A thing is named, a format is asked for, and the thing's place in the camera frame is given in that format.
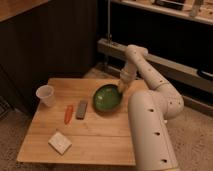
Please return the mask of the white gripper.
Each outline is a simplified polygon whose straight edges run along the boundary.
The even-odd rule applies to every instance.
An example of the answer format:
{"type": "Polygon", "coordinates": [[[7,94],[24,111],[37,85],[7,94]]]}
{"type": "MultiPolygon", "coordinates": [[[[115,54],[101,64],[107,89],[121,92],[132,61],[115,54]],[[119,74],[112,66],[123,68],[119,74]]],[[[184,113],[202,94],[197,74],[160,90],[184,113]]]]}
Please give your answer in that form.
{"type": "Polygon", "coordinates": [[[133,80],[134,76],[132,74],[122,70],[120,73],[120,80],[118,81],[118,91],[120,93],[125,92],[133,80]]]}

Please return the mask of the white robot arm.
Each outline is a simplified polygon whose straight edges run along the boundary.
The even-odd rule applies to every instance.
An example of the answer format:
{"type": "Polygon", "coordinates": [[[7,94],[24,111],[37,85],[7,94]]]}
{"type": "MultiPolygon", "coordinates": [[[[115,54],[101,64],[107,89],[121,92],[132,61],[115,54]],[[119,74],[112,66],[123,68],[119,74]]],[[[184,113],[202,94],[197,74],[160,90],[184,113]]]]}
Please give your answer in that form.
{"type": "Polygon", "coordinates": [[[127,58],[120,73],[118,90],[125,92],[139,72],[148,90],[136,91],[128,100],[128,117],[138,171],[180,171],[167,131],[166,120],[184,107],[176,88],[145,57],[148,50],[136,45],[125,49],[127,58]]]}

